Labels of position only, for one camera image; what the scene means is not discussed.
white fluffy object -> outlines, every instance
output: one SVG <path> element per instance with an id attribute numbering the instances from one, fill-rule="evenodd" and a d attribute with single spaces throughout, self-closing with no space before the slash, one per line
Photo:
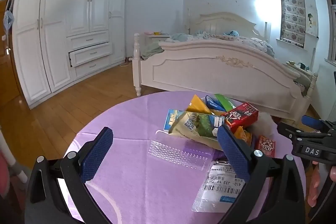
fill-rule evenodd
<path id="1" fill-rule="evenodd" d="M 259 112 L 258 120 L 249 126 L 247 131 L 256 137 L 260 135 L 270 137 L 273 135 L 272 125 L 274 124 L 271 115 L 266 112 Z"/>

floral roman blind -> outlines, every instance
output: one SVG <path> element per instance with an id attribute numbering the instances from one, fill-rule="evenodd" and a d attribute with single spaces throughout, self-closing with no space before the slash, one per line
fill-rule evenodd
<path id="1" fill-rule="evenodd" d="M 305 0 L 281 0 L 282 20 L 280 39 L 303 48 L 305 44 Z"/>

bed headboard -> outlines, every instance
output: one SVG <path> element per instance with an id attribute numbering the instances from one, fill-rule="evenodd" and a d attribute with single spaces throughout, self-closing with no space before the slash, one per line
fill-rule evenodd
<path id="1" fill-rule="evenodd" d="M 245 18 L 229 12 L 220 12 L 209 15 L 200 15 L 200 18 L 191 23 L 191 33 L 197 30 L 204 30 L 210 34 L 223 34 L 236 30 L 241 37 L 256 37 L 266 40 L 265 37 L 255 29 L 256 24 Z"/>

window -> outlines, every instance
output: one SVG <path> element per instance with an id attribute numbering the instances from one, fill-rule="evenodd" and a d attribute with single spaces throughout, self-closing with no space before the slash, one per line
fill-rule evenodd
<path id="1" fill-rule="evenodd" d="M 305 45 L 305 0 L 281 0 L 282 18 L 280 40 L 303 48 Z"/>
<path id="2" fill-rule="evenodd" d="M 330 20 L 330 43 L 328 59 L 332 62 L 336 61 L 336 2 L 335 0 L 327 0 L 329 8 Z"/>

clear plastic packaging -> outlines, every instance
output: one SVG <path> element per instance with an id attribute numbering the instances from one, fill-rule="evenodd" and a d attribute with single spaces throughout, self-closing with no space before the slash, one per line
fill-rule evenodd
<path id="1" fill-rule="evenodd" d="M 240 194 L 245 182 L 237 178 L 227 161 L 214 161 L 199 189 L 192 211 L 226 213 Z"/>
<path id="2" fill-rule="evenodd" d="M 177 165 L 204 170 L 211 164 L 214 151 L 204 144 L 159 131 L 148 153 Z"/>

